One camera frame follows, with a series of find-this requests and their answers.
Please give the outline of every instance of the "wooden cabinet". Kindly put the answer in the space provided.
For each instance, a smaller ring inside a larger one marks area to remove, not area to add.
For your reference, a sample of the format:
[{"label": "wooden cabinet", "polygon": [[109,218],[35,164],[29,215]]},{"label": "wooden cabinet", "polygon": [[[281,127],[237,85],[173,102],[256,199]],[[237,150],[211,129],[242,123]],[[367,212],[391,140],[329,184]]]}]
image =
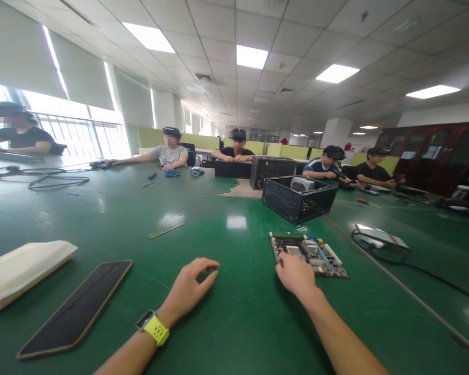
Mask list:
[{"label": "wooden cabinet", "polygon": [[469,175],[469,122],[384,129],[376,147],[400,157],[408,185],[450,196]]}]

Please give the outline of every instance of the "screwdriver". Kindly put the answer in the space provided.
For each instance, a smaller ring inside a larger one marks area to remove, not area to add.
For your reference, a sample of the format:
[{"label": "screwdriver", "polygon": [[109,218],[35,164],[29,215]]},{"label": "screwdriver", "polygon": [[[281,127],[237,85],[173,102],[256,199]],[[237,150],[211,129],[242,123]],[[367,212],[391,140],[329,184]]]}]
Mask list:
[{"label": "screwdriver", "polygon": [[369,206],[374,206],[374,207],[377,207],[377,208],[382,208],[382,207],[380,207],[380,206],[377,206],[377,205],[374,205],[374,204],[372,204],[372,203],[370,203],[370,202],[367,202],[366,200],[361,199],[361,198],[358,198],[357,201],[360,202],[360,203],[366,203],[366,204],[368,204]]}]

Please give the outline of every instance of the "yellow watch strap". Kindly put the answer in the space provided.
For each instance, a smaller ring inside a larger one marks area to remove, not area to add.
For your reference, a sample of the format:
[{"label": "yellow watch strap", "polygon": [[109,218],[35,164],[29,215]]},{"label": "yellow watch strap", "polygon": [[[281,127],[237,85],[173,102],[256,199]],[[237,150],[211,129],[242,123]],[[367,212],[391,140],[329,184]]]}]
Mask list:
[{"label": "yellow watch strap", "polygon": [[165,328],[156,315],[146,323],[143,330],[149,333],[156,340],[157,346],[165,344],[165,341],[167,341],[168,336],[170,335],[168,328]]}]

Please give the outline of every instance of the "smartwatch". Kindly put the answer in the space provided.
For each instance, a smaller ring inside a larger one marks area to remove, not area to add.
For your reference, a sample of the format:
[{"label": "smartwatch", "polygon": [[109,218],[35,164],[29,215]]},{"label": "smartwatch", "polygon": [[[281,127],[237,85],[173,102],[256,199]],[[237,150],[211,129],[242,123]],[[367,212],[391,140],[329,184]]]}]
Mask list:
[{"label": "smartwatch", "polygon": [[135,325],[139,328],[139,331],[149,333],[156,340],[157,346],[165,344],[170,335],[168,328],[158,320],[156,312],[152,310],[148,310]]}]

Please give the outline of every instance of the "gray t-shirt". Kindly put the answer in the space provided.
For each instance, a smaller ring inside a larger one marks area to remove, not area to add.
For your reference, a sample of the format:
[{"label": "gray t-shirt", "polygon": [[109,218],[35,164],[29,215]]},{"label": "gray t-shirt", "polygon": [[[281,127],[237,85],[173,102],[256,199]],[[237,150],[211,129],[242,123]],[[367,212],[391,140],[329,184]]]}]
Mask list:
[{"label": "gray t-shirt", "polygon": [[156,146],[151,153],[160,159],[161,164],[172,164],[181,156],[188,157],[188,149],[182,146],[177,146],[173,151],[170,151],[166,145]]}]

